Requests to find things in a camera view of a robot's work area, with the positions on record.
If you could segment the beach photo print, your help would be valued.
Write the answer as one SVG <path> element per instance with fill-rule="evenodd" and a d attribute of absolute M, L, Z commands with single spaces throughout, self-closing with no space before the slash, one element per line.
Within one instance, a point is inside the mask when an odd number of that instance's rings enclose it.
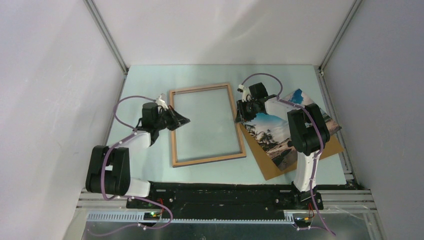
<path fill-rule="evenodd" d="M 344 149 L 334 136 L 342 129 L 341 126 L 323 109 L 320 112 L 331 135 L 320 156 L 321 159 L 324 159 L 339 154 Z M 295 169 L 298 159 L 297 151 L 293 146 L 288 146 L 291 138 L 289 123 L 286 120 L 260 113 L 255 119 L 244 123 L 243 126 L 281 172 L 287 173 Z"/>

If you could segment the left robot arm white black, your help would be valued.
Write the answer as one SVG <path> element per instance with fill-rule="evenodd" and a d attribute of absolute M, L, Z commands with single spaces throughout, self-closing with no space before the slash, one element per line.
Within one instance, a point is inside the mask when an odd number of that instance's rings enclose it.
<path fill-rule="evenodd" d="M 160 131 L 174 131 L 190 119 L 182 116 L 172 106 L 148 102 L 143 104 L 137 126 L 124 139 L 112 144 L 97 145 L 92 149 L 85 180 L 88 192 L 111 196 L 138 198 L 145 208 L 153 208 L 158 194 L 150 190 L 150 182 L 131 176 L 131 157 L 151 147 Z"/>

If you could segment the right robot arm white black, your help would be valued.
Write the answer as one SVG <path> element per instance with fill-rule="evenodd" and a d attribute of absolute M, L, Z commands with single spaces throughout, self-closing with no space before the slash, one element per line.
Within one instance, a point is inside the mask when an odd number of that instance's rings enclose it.
<path fill-rule="evenodd" d="M 302 106 L 275 94 L 269 95 L 262 83 L 249 87 L 241 84 L 237 90 L 242 96 L 236 102 L 236 123 L 251 121 L 258 114 L 276 116 L 288 122 L 290 145 L 297 151 L 290 201 L 295 208 L 304 209 L 315 200 L 318 159 L 331 138 L 320 107 L 315 103 Z"/>

